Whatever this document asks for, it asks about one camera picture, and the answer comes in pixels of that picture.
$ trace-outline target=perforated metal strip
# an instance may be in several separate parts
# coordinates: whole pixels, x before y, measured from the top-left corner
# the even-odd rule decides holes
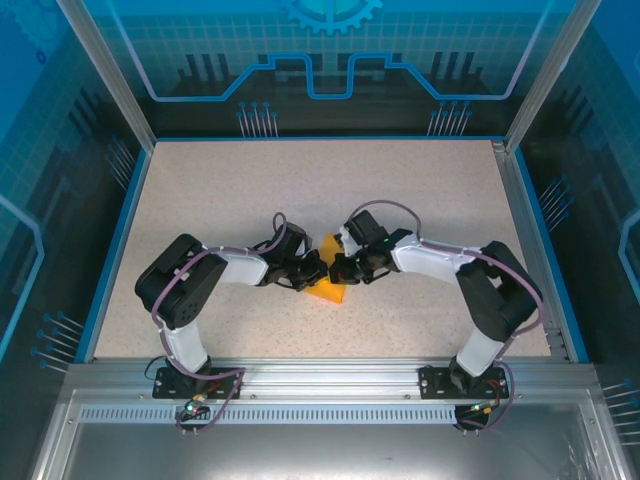
[[[206,423],[217,412],[189,423]],[[171,424],[181,407],[175,405],[84,406],[81,423]],[[227,425],[297,424],[453,424],[452,405],[233,405],[220,419]]]

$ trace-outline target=blue frame edge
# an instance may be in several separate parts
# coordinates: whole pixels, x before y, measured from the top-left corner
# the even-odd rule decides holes
[[[416,140],[435,140],[438,137],[424,137],[424,136],[406,136],[406,137],[392,137],[392,136],[380,136],[380,137],[286,137],[287,140],[333,140],[333,139],[416,139]],[[502,140],[503,137],[500,136],[485,136],[485,137],[439,137],[439,139],[468,139],[468,140]],[[172,137],[164,137],[159,138],[158,141],[245,141],[243,138],[172,138]],[[518,147],[515,152],[515,158],[517,161],[518,168],[522,174],[522,179],[525,187],[525,193],[528,197],[528,200],[531,204],[533,214],[536,221],[536,226],[538,231],[540,232],[540,237],[542,239],[542,244],[545,250],[545,254],[547,259],[549,260],[549,265],[551,266],[551,273],[553,275],[554,282],[556,284],[556,288],[558,290],[558,296],[560,297],[560,302],[562,309],[564,311],[567,326],[569,328],[570,340],[574,346],[576,351],[577,360],[580,363],[589,363],[589,356],[587,354],[586,347],[584,345],[584,341],[582,339],[582,334],[580,333],[580,328],[578,326],[578,321],[575,316],[575,312],[573,311],[573,307],[571,305],[571,300],[569,299],[569,294],[567,292],[566,285],[564,283],[564,279],[562,278],[562,273],[560,272],[560,266],[558,264],[558,259],[556,257],[555,251],[553,250],[553,246],[551,244],[551,237],[549,236],[549,232],[544,224],[544,220],[542,217],[542,211],[540,210],[540,205],[538,203],[533,183],[531,181],[531,177],[529,176],[529,171],[524,161],[524,157],[522,155],[522,151]],[[133,172],[133,176],[131,178],[131,187],[127,191],[127,195],[125,197],[122,211],[120,212],[120,217],[118,219],[118,223],[116,224],[116,229],[113,234],[113,238],[111,241],[111,245],[109,247],[109,251],[107,253],[107,258],[105,260],[105,265],[102,270],[102,274],[100,275],[100,280],[98,281],[98,286],[96,288],[96,293],[94,295],[93,301],[91,303],[91,308],[89,310],[89,315],[87,316],[87,322],[85,324],[84,332],[82,334],[82,338],[80,339],[80,344],[78,346],[78,351],[76,352],[75,362],[76,363],[86,363],[90,360],[90,357],[93,356],[93,351],[95,349],[95,345],[98,340],[98,334],[101,330],[102,321],[104,320],[104,315],[106,313],[107,305],[111,298],[111,292],[113,290],[113,285],[115,283],[116,275],[118,272],[118,267],[120,266],[120,262],[122,260],[122,255],[124,253],[124,247],[126,245],[127,239],[129,237],[129,232],[131,230],[131,225],[133,223],[133,217],[136,212],[136,208],[138,206],[138,201],[140,200],[140,195],[142,194],[142,187],[144,186],[144,180],[147,175],[147,171],[149,169],[149,164],[151,161],[151,155],[148,155],[144,150],[140,152],[138,157],[138,162],[136,163],[136,168]]]
[[[533,182],[531,181],[531,177],[529,176],[529,170],[527,169],[527,165],[525,164],[524,156],[522,155],[522,150],[520,150],[520,147],[518,147],[515,151],[515,158],[518,168],[520,169],[520,173],[522,174],[524,188],[526,190],[529,203],[531,204],[531,208],[533,210],[533,215],[536,220],[538,231],[540,232],[540,238],[542,239],[542,245],[544,247],[545,254],[547,255],[547,259],[549,260],[549,265],[551,266],[551,275],[553,276],[553,280],[556,284],[558,296],[560,297],[560,304],[567,320],[567,327],[569,328],[568,333],[571,338],[565,340],[568,340],[573,344],[573,348],[576,352],[576,357],[579,363],[589,363],[589,355],[587,354],[587,349],[584,345],[582,334],[580,333],[578,320],[576,319],[576,314],[573,311],[573,306],[571,305],[571,300],[569,298],[569,292],[567,291],[567,286],[565,285],[564,279],[562,278],[558,258],[556,257],[556,253],[553,250],[551,237],[549,236],[549,231],[547,230],[547,227],[544,223],[542,210],[540,209],[540,204],[538,203],[538,197],[536,196],[535,190],[533,189]]]
[[[78,350],[76,351],[75,363],[86,363],[93,357],[150,162],[151,155],[144,149],[141,150],[133,175],[131,176],[129,189],[122,204],[118,223],[113,232],[107,258],[105,259],[100,280],[96,287],[96,293],[91,302],[87,322],[82,332],[82,337],[80,338]]]
[[[502,135],[476,135],[468,137],[457,136],[427,136],[427,135],[354,135],[335,137],[159,137],[158,142],[275,142],[295,140],[497,140],[503,141]]]

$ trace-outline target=gear graphic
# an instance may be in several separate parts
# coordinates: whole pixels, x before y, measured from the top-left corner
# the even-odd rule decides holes
[[[36,49],[49,52],[60,27],[55,0],[0,0],[2,14],[12,14]]]
[[[382,7],[381,0],[283,0],[289,20],[310,27],[314,34],[322,31],[346,34],[349,28],[360,28],[362,20],[371,20],[373,10]]]

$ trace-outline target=blue enclosure wall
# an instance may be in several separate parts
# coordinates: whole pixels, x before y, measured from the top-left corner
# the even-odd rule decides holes
[[[158,136],[506,133],[573,0],[87,6]]]
[[[602,2],[522,148],[604,385],[640,383],[639,22]]]
[[[0,44],[0,476],[8,480],[26,477],[62,383],[56,369],[76,346],[44,315],[64,312],[81,330],[141,152],[55,2],[0,2]]]

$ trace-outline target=metal base plate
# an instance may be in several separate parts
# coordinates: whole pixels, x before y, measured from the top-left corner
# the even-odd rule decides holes
[[[208,375],[219,375],[226,373],[234,368],[212,368]],[[233,382],[236,377],[229,377],[223,380],[219,380],[219,385],[215,389],[210,391],[207,395],[209,400],[225,400],[233,387]],[[238,388],[236,393],[233,394],[233,399],[240,398],[240,391],[242,387]],[[152,397],[156,399],[169,399],[169,400],[188,400],[197,393],[195,388],[186,386],[183,382],[183,376],[176,374],[175,370],[163,367],[159,368],[156,372],[156,380],[153,386]]]
[[[420,398],[423,400],[493,400],[496,398],[496,393],[500,396],[500,399],[509,398],[509,388],[503,369],[499,367],[489,368],[479,380],[475,388],[468,394],[463,395],[451,382],[449,367],[427,365],[418,370]],[[497,380],[501,384],[497,392],[486,382],[487,380]]]

